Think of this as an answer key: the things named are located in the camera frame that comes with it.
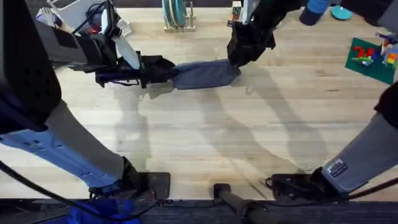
black cable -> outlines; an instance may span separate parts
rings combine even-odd
[[[129,221],[129,220],[133,220],[136,219],[138,217],[140,217],[141,215],[143,215],[144,213],[148,212],[150,209],[154,208],[155,206],[163,206],[163,205],[169,205],[171,203],[174,203],[174,201],[169,201],[168,203],[159,203],[158,201],[156,201],[153,205],[151,205],[150,207],[148,207],[147,209],[139,212],[138,214],[135,215],[130,215],[127,218],[122,218],[122,219],[117,219],[117,218],[109,218],[106,216],[102,216],[100,214],[97,214],[95,212],[92,212],[91,210],[87,209],[86,207],[83,207],[75,202],[72,202],[71,200],[68,200],[66,198],[63,198],[55,193],[52,193],[44,188],[42,188],[41,186],[38,186],[37,184],[31,182],[30,180],[26,179],[25,177],[23,177],[22,175],[18,174],[16,171],[14,171],[13,169],[11,169],[9,166],[5,165],[5,163],[3,163],[2,161],[0,161],[0,170],[3,171],[5,174],[9,175],[10,177],[14,178],[15,180],[19,181],[20,183],[24,184],[25,186],[38,191],[39,193],[42,193],[52,199],[58,200],[59,202],[62,202],[66,205],[69,206],[73,206],[76,207],[78,209],[80,209],[83,212],[89,213],[90,215],[97,217],[97,218],[102,218],[104,220],[109,220],[109,221]],[[372,187],[370,189],[364,190],[362,192],[353,194],[353,195],[349,195],[347,197],[334,197],[334,198],[330,198],[330,199],[326,199],[326,200],[322,200],[319,202],[309,202],[309,203],[300,203],[300,204],[280,204],[280,203],[275,203],[275,202],[261,202],[263,205],[270,205],[270,206],[275,206],[275,207],[309,207],[309,206],[319,206],[319,205],[324,205],[326,203],[338,203],[338,202],[345,202],[348,200],[352,200],[352,199],[356,199],[356,198],[360,198],[369,194],[373,194],[375,192],[378,192],[380,190],[384,190],[390,186],[393,186],[395,184],[398,184],[398,177],[388,180],[385,183],[379,184],[375,187]],[[214,203],[208,206],[208,207],[201,207],[201,208],[211,208],[216,206],[217,204]],[[163,207],[175,207],[175,208],[195,208],[195,207],[189,207],[189,206],[163,206]]]
[[[135,86],[135,85],[139,85],[139,81],[138,81],[138,80],[135,80],[135,81],[136,81],[136,83],[124,83],[124,82],[121,82],[121,81],[111,81],[111,83],[118,84],[118,85],[122,85],[122,86]]]
[[[308,206],[319,206],[319,205],[324,205],[326,203],[339,203],[339,202],[346,202],[352,199],[360,198],[363,196],[367,196],[369,194],[373,194],[375,192],[378,192],[380,190],[384,190],[388,187],[391,187],[395,184],[398,184],[398,177],[388,180],[387,182],[384,182],[382,184],[379,184],[377,186],[371,187],[370,189],[363,190],[361,192],[358,192],[356,194],[352,194],[346,197],[338,196],[338,197],[333,197],[330,199],[322,200],[319,202],[309,202],[309,203],[299,203],[299,204],[280,204],[280,203],[275,203],[275,202],[261,202],[266,205],[271,205],[275,207],[308,207]]]
[[[188,206],[184,206],[184,205],[170,205],[172,203],[174,203],[175,201],[173,200],[166,200],[163,204],[162,207],[164,208],[213,208],[215,206],[217,206],[218,204],[216,204],[214,202],[214,200],[212,201],[211,205],[207,205],[207,206],[197,206],[197,205],[188,205]]]
[[[61,211],[61,210],[65,210],[65,209],[70,208],[70,206],[69,206],[69,205],[66,205],[66,206],[61,207],[61,208],[40,208],[40,209],[35,209],[35,210],[33,210],[33,209],[24,208],[24,207],[22,207],[22,206],[20,206],[20,205],[15,205],[14,208],[16,208],[16,209],[18,209],[18,210],[20,210],[20,211],[23,211],[23,212],[47,212],[47,211]]]
[[[87,11],[86,11],[86,17],[88,17],[89,15],[90,15],[90,12],[91,12],[91,10],[92,10],[92,8],[94,7],[94,6],[99,6],[100,4],[99,3],[97,3],[97,4],[92,4],[88,9],[87,9]],[[98,30],[99,28],[101,28],[101,26],[99,26],[99,25],[97,25],[97,24],[95,24],[94,22],[93,22],[93,17],[91,18],[91,19],[89,19],[87,22],[88,22],[88,24],[90,25],[90,27],[91,28],[93,28],[93,29],[96,29],[96,31],[97,32],[99,32],[99,31],[101,31],[101,30]]]
[[[110,218],[110,217],[106,217],[103,215],[100,215],[98,213],[95,213],[93,211],[91,211],[90,209],[79,205],[78,203],[72,202],[69,199],[66,199],[64,197],[61,197],[53,192],[50,192],[44,188],[42,188],[41,186],[33,183],[32,181],[26,179],[24,176],[18,174],[15,170],[11,169],[9,166],[5,165],[5,163],[3,163],[2,161],[0,161],[0,170],[3,171],[5,174],[7,174],[8,176],[14,178],[15,180],[17,180],[18,182],[24,184],[25,186],[36,190],[37,192],[44,194],[45,196],[48,196],[52,199],[55,199],[59,202],[64,203],[65,205],[69,205],[75,208],[80,209],[83,212],[86,212],[96,218],[101,218],[103,220],[108,220],[108,221],[114,221],[114,222],[125,222],[125,221],[129,221],[129,220],[133,220],[136,219],[138,217],[140,217],[141,215],[143,215],[144,213],[148,212],[149,210],[151,210],[152,208],[154,208],[155,206],[158,206],[158,202],[154,203],[153,205],[149,206],[148,208],[144,209],[143,211],[139,212],[138,214],[134,214],[134,215],[129,215],[127,218]]]
[[[54,219],[57,219],[57,218],[64,217],[65,215],[68,215],[68,214],[57,215],[55,217],[46,218],[45,220],[39,220],[39,221],[35,221],[35,222],[29,223],[29,224],[39,224],[39,223],[47,222],[47,221],[50,221],[50,220],[54,220]]]
[[[97,12],[98,10],[103,7],[105,5],[105,3],[107,3],[108,1],[104,1],[101,4],[98,5],[98,7],[96,7],[92,13],[90,13],[90,15],[88,15],[86,17],[86,19],[74,30],[72,31],[72,34],[75,34],[76,32],[78,32]]]

wooden tabletop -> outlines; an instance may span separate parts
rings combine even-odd
[[[166,34],[161,9],[119,9],[132,21],[128,39],[143,55],[174,63],[226,58],[227,8],[196,8],[197,31]],[[311,173],[339,153],[374,114],[387,85],[344,67],[353,37],[374,43],[380,30],[354,16],[329,14],[313,27],[290,13],[275,32],[277,47],[241,68],[231,86],[173,90],[171,85],[101,88],[93,74],[57,71],[63,99],[77,119],[138,170],[170,172],[171,198],[211,198],[214,183],[254,199],[272,198],[259,183],[275,173]],[[35,183],[68,198],[87,198],[77,177],[18,149],[0,158]],[[392,169],[367,187],[398,176]],[[0,197],[41,194],[0,174]],[[392,187],[363,200],[398,200]]]

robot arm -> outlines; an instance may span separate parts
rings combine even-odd
[[[369,20],[398,32],[393,17],[398,12],[398,1],[343,0],[341,5]],[[259,2],[243,23],[232,26],[228,44],[228,58],[240,67],[255,61],[267,47],[274,48],[272,32],[286,13],[300,8],[300,1]],[[376,115],[335,158],[318,168],[313,174],[274,174],[266,182],[280,201],[305,199],[324,200],[347,196],[370,179],[398,164],[398,84],[381,96]]]
[[[35,23],[24,0],[1,1],[0,142],[35,154],[79,177],[93,194],[142,194],[149,190],[151,182],[152,188],[163,187],[157,196],[167,198],[170,174],[138,173],[126,158],[91,135],[61,99],[53,65],[95,72],[102,85],[113,80],[138,79],[145,87],[151,82],[166,82],[175,74],[171,69],[174,64],[160,55],[138,53],[138,69],[117,58],[113,39],[119,38],[120,30],[112,26],[117,20],[109,16],[113,6],[107,3],[107,29],[102,34],[77,37]],[[16,17],[23,29],[15,29]]]

teal lid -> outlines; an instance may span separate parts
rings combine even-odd
[[[338,20],[347,20],[353,16],[353,13],[341,6],[335,6],[331,9],[331,14]]]

blue cloth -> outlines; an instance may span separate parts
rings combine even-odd
[[[79,202],[80,205],[89,208],[91,211],[104,215],[110,218],[126,218],[133,211],[132,200],[108,200],[97,199],[87,203]],[[67,218],[68,224],[139,224],[139,220],[131,220],[126,222],[113,222],[100,218],[96,218],[90,214],[82,212],[77,208],[71,208],[69,217]]]
[[[174,67],[178,75],[172,79],[179,90],[225,86],[241,74],[239,68],[232,67],[228,59],[210,62],[192,62]]]

